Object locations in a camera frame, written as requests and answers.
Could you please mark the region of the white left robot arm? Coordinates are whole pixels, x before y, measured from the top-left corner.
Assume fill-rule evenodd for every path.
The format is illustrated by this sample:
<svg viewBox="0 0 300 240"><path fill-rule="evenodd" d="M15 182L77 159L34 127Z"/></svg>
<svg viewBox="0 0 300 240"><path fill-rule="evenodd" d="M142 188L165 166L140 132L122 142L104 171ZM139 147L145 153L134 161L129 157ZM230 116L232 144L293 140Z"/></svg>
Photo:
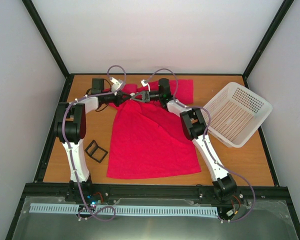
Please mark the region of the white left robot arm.
<svg viewBox="0 0 300 240"><path fill-rule="evenodd" d="M131 97L123 93L125 80L109 78L109 89L105 89L104 78L93 78L91 88L81 98L71 102L61 102L55 112L54 134L65 149L70 168L69 187L82 201L93 198L94 188L88 170L84 138L87 132L86 114L96 111L103 104L116 106Z"/></svg>

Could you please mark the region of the red t-shirt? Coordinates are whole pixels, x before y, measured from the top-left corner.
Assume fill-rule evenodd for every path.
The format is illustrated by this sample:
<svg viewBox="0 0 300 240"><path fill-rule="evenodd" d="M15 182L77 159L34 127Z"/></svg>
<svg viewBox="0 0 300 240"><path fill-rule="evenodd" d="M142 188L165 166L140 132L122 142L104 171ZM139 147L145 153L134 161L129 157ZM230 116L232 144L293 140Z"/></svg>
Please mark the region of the red t-shirt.
<svg viewBox="0 0 300 240"><path fill-rule="evenodd" d="M179 116L157 102L128 100L116 107L107 177L152 179L196 174L201 167Z"/></svg>

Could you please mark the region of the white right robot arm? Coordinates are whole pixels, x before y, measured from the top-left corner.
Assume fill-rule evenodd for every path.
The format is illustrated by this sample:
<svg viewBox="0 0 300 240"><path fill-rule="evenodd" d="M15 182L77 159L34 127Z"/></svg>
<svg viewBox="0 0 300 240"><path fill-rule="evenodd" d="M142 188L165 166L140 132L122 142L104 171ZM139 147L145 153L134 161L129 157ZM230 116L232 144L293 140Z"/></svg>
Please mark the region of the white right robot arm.
<svg viewBox="0 0 300 240"><path fill-rule="evenodd" d="M208 167L215 198L218 202L228 201L237 191L237 184L231 171L221 162L214 150L208 128L212 118L208 110L199 106L188 106L176 98L179 82L176 81L175 91L171 91L170 81L161 78L158 81L158 90L143 90L134 93L132 100L141 103L159 101L160 106L166 111L180 118L185 137L192 141Z"/></svg>

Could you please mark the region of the white perforated plastic basket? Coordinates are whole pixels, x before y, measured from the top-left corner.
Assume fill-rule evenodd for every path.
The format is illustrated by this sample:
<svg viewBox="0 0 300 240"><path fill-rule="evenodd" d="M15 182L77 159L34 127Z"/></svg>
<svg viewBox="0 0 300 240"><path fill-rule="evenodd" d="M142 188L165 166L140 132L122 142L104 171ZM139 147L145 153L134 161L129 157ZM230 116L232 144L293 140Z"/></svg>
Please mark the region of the white perforated plastic basket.
<svg viewBox="0 0 300 240"><path fill-rule="evenodd" d="M236 82L223 87L204 108L204 119L211 118L208 131L229 148L243 147L273 110L268 101Z"/></svg>

